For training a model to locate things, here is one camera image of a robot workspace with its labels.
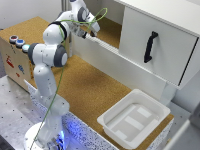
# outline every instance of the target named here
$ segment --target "brown wooden surface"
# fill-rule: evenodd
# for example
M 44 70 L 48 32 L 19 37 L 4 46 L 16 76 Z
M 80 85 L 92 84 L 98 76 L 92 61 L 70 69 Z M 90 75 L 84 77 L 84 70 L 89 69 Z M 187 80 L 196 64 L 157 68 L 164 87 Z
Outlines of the brown wooden surface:
M 119 29 L 119 25 L 111 22 L 108 19 L 102 20 L 100 23 L 102 33 L 99 33 L 99 36 L 104 37 L 101 40 L 118 47 L 119 36 L 116 38 L 116 34 L 119 35 L 121 29 L 115 33 L 116 29 Z M 1 31 L 0 36 L 9 41 L 9 37 L 16 34 L 27 44 L 43 43 L 42 33 L 48 24 L 43 19 L 36 17 Z M 53 68 L 52 70 L 58 83 L 61 68 Z M 33 79 L 30 80 L 30 83 L 35 86 Z M 72 113 L 119 149 L 123 149 L 104 133 L 102 126 L 97 123 L 97 118 L 129 92 L 131 89 L 128 87 L 94 68 L 78 56 L 73 56 L 68 59 L 65 66 L 58 94 L 70 103 Z M 172 119 L 173 116 L 169 115 L 137 150 L 146 149 Z

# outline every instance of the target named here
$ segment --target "white plastic bin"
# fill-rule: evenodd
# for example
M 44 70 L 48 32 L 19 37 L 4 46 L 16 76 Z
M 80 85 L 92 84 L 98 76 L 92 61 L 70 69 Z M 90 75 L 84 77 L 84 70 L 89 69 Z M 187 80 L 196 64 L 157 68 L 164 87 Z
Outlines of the white plastic bin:
M 169 108 L 135 89 L 97 121 L 105 133 L 122 147 L 136 149 L 169 113 Z

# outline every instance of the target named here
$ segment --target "white robotic arm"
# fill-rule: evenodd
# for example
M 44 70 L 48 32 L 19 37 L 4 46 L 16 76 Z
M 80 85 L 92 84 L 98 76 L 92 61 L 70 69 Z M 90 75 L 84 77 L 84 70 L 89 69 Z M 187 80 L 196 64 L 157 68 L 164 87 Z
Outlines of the white robotic arm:
M 45 43 L 33 43 L 28 50 L 29 59 L 35 65 L 34 80 L 37 86 L 35 97 L 47 108 L 51 105 L 57 90 L 51 67 L 63 67 L 68 58 L 66 50 L 61 43 L 69 36 L 70 32 L 85 38 L 86 32 L 80 28 L 82 25 L 89 26 L 93 35 L 97 35 L 100 30 L 97 22 L 93 22 L 90 25 L 87 23 L 92 22 L 94 16 L 89 12 L 83 0 L 70 0 L 70 4 L 72 10 L 60 13 L 58 18 L 44 31 L 43 40 Z M 68 111 L 69 103 L 57 95 L 37 136 L 36 144 L 41 149 L 55 149 L 55 147 L 50 147 L 49 145 L 52 144 L 49 143 L 54 143 L 62 132 L 61 117 Z

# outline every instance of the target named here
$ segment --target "black handle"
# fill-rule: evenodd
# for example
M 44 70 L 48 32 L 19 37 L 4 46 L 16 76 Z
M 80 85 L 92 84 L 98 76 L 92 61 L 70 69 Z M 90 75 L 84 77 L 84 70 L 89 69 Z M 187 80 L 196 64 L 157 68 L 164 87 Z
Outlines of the black handle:
M 152 59 L 152 57 L 150 56 L 151 48 L 152 48 L 152 44 L 153 44 L 153 39 L 155 39 L 157 36 L 158 36 L 158 33 L 153 31 L 151 36 L 149 37 L 146 52 L 144 55 L 144 63 L 147 63 Z

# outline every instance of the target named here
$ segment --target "yellow-green cable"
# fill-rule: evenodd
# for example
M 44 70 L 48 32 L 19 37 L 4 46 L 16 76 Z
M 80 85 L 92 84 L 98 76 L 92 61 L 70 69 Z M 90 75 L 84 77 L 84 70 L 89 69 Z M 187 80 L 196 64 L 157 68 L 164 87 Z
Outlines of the yellow-green cable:
M 97 17 L 103 10 L 106 10 L 105 14 L 104 14 L 101 18 L 99 18 L 99 19 L 96 20 L 96 17 Z M 88 26 L 86 32 L 88 32 L 88 30 L 89 30 L 91 24 L 94 23 L 94 22 L 97 22 L 97 21 L 99 21 L 99 20 L 101 20 L 101 19 L 103 19 L 103 18 L 105 17 L 106 14 L 107 14 L 107 8 L 103 8 L 103 9 L 101 9 L 101 10 L 96 14 L 96 16 L 94 17 L 94 19 L 93 19 L 91 22 L 78 22 L 78 21 L 73 21 L 73 20 L 62 20 L 61 22 L 63 22 L 63 21 L 72 21 L 72 22 L 84 23 L 84 24 L 87 23 L 87 24 L 89 24 L 89 26 Z M 61 29 L 60 26 L 59 26 L 59 29 L 60 29 L 60 32 L 61 32 L 61 35 L 62 35 L 62 38 L 63 38 L 63 41 L 64 41 L 64 47 L 65 47 L 64 34 L 63 34 L 62 29 Z M 36 134 L 34 140 L 33 140 L 33 143 L 31 144 L 30 150 L 32 149 L 33 144 L 34 144 L 34 142 L 36 141 L 36 138 L 37 138 L 37 136 L 38 136 L 38 134 L 39 134 L 39 132 L 40 132 L 40 129 L 42 128 L 42 125 L 43 125 L 43 123 L 44 123 L 44 121 L 45 121 L 45 119 L 46 119 L 46 117 L 47 117 L 47 115 L 48 115 L 48 113 L 49 113 L 49 111 L 50 111 L 50 109 L 51 109 L 53 103 L 54 103 L 54 100 L 55 100 L 55 98 L 56 98 L 56 95 L 57 95 L 58 90 L 59 90 L 59 87 L 60 87 L 60 83 L 61 83 L 61 80 L 62 80 L 63 72 L 64 72 L 64 66 L 63 66 L 63 68 L 62 68 L 62 73 L 61 73 L 61 76 L 60 76 L 60 80 L 59 80 L 59 83 L 58 83 L 58 87 L 57 87 L 56 93 L 55 93 L 55 95 L 54 95 L 54 97 L 53 97 L 53 100 L 52 100 L 52 102 L 51 102 L 51 104 L 50 104 L 50 106 L 49 106 L 49 108 L 48 108 L 48 110 L 47 110 L 47 112 L 46 112 L 46 114 L 45 114 L 44 119 L 42 120 L 42 123 L 41 123 L 41 125 L 40 125 L 40 128 L 39 128 L 39 130 L 38 130 L 38 132 L 37 132 L 37 134 Z

